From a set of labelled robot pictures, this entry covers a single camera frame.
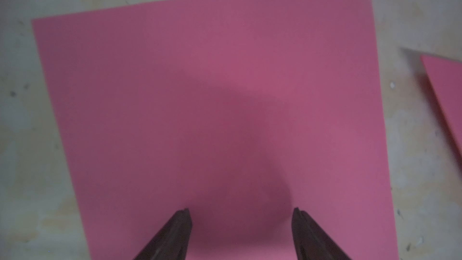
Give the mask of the pink paper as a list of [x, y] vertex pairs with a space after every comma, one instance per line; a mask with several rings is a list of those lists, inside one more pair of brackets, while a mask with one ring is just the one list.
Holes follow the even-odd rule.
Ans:
[[421, 61], [458, 151], [462, 151], [462, 63], [434, 55]]
[[307, 211], [398, 259], [371, 0], [165, 0], [32, 23], [90, 256], [190, 210], [190, 260], [293, 260]]

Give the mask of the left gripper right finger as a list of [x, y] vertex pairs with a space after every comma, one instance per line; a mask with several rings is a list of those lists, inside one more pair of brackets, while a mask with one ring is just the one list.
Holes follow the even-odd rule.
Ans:
[[305, 211], [295, 208], [291, 220], [298, 260], [351, 260]]

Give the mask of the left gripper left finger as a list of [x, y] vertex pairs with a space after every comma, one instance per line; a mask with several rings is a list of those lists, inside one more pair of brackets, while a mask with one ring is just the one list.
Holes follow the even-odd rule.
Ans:
[[185, 260], [192, 229], [189, 209], [175, 212], [134, 260]]

